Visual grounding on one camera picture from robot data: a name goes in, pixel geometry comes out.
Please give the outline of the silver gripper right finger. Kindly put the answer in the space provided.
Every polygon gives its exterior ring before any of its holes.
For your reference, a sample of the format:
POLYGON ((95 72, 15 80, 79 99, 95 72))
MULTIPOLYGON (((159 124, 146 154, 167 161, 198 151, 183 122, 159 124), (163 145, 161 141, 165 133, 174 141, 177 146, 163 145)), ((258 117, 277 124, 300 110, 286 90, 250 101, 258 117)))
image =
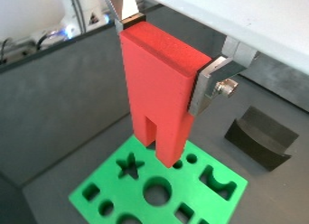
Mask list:
POLYGON ((198 116, 212 103, 217 95, 230 97, 238 87, 232 79, 249 68, 257 56, 258 50, 244 42, 226 37, 221 54, 198 71, 189 112, 198 116))

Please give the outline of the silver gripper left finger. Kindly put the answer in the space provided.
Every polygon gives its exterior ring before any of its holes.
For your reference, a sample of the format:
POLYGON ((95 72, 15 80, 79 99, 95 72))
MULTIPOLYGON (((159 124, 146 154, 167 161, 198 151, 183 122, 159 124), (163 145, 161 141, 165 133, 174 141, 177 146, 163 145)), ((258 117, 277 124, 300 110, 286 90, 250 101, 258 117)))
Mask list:
POLYGON ((106 4, 114 15, 118 33, 145 20, 137 0, 106 0, 106 4))

